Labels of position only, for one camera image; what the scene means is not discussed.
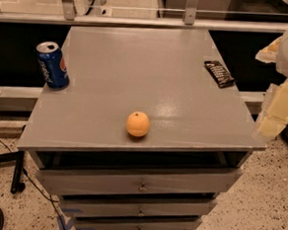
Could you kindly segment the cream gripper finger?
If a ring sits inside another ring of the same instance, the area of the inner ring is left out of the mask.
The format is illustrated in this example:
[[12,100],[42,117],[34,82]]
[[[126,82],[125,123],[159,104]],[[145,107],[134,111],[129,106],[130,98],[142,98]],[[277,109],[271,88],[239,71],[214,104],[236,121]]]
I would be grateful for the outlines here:
[[276,38],[273,42],[269,43],[265,48],[259,50],[255,56],[259,62],[262,63],[276,63],[278,61],[279,51],[278,47],[281,43],[281,38]]
[[261,108],[255,131],[260,137],[271,140],[288,124],[288,79],[279,86],[268,87]]

